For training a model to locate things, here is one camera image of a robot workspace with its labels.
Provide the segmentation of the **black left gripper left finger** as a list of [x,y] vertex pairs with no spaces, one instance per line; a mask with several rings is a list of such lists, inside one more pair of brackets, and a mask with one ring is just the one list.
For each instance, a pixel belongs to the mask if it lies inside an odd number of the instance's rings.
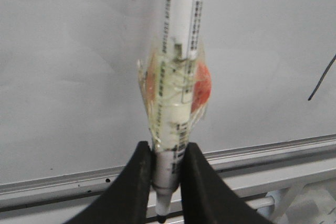
[[66,223],[145,223],[151,184],[151,151],[141,141],[108,189]]

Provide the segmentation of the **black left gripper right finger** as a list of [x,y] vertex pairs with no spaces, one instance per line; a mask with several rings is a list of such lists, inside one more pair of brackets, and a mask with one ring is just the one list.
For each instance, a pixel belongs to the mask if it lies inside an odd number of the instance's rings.
[[185,223],[271,223],[223,182],[193,142],[182,163],[181,200]]

